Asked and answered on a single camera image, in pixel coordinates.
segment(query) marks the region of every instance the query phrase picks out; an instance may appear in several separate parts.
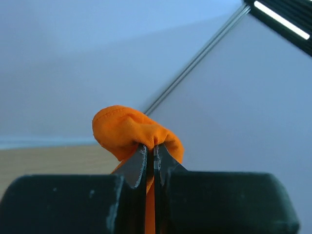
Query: led light strip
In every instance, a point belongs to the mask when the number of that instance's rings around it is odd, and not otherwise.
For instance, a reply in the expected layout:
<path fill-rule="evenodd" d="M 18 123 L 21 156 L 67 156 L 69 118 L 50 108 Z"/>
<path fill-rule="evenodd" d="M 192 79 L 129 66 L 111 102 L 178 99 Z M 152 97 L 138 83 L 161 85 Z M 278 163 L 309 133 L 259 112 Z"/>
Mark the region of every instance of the led light strip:
<path fill-rule="evenodd" d="M 283 24 L 285 27 L 289 28 L 290 30 L 292 30 L 294 33 L 298 34 L 299 36 L 301 36 L 305 40 L 308 40 L 310 38 L 310 35 L 308 33 L 304 32 L 303 30 L 301 30 L 297 26 L 293 25 L 288 20 L 284 19 L 279 14 L 275 13 L 274 11 L 272 11 L 270 8 L 266 7 L 262 3 L 255 1 L 253 4 L 260 11 L 264 12 L 268 16 L 270 16 L 273 19 L 275 19 L 276 21 L 278 21 L 279 23 Z"/>

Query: white wall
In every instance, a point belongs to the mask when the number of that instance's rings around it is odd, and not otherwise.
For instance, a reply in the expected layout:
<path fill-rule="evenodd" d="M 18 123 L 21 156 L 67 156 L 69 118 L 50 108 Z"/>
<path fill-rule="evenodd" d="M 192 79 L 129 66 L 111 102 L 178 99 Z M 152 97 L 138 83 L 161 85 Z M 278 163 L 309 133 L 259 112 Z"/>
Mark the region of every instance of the white wall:
<path fill-rule="evenodd" d="M 184 166 L 265 171 L 312 233 L 312 58 L 246 16 L 151 117 L 185 146 Z"/>
<path fill-rule="evenodd" d="M 93 142 L 94 114 L 146 109 L 239 0 L 0 2 L 0 145 Z"/>

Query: wooden floor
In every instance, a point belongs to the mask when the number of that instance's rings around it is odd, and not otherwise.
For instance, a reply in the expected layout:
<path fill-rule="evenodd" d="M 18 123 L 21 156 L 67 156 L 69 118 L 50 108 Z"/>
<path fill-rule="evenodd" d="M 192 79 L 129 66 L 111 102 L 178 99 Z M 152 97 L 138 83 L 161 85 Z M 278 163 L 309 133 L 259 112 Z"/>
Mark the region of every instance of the wooden floor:
<path fill-rule="evenodd" d="M 98 145 L 0 150 L 0 198 L 24 174 L 109 174 L 117 165 Z"/>

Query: orange fabric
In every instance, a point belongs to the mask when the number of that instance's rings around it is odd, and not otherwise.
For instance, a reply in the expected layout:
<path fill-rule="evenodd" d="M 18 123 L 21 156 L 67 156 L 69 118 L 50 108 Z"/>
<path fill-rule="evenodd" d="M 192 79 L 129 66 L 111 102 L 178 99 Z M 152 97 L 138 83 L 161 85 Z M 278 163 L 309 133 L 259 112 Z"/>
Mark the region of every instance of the orange fabric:
<path fill-rule="evenodd" d="M 124 164 L 144 144 L 149 150 L 164 143 L 169 153 L 182 163 L 184 149 L 170 130 L 140 111 L 124 106 L 111 106 L 99 111 L 92 121 L 98 143 Z M 146 192 L 145 233 L 155 233 L 154 180 L 148 181 Z"/>

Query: metal pole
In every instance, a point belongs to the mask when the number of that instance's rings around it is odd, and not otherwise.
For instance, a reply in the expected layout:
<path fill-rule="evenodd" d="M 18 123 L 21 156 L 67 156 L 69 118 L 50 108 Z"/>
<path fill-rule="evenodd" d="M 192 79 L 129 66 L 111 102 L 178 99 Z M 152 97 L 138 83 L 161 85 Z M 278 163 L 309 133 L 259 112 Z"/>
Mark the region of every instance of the metal pole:
<path fill-rule="evenodd" d="M 151 104 L 144 112 L 150 115 L 156 107 L 176 88 L 176 86 L 192 71 L 192 69 L 214 48 L 215 45 L 243 18 L 248 14 L 250 7 L 243 4 L 238 10 L 228 19 L 228 21 L 219 29 L 219 31 L 203 46 L 203 48 L 192 58 L 189 64 L 179 73 L 175 80 L 168 88 Z"/>

